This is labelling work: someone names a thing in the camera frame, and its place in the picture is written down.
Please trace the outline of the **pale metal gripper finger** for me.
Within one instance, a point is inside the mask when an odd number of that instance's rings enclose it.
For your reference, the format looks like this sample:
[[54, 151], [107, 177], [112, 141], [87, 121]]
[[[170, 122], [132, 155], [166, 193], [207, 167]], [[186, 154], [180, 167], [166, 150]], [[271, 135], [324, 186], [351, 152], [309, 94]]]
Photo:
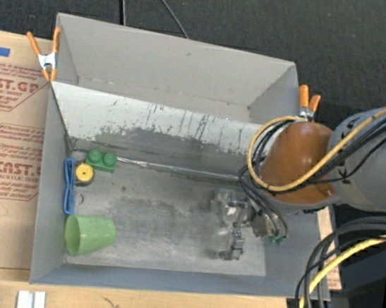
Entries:
[[211, 201], [210, 212], [226, 223], [238, 223], [245, 209], [245, 201], [237, 199], [232, 189], [218, 188]]
[[210, 239], [207, 254], [212, 259], [239, 260], [243, 254], [244, 244], [245, 238], [239, 229], [219, 228]]

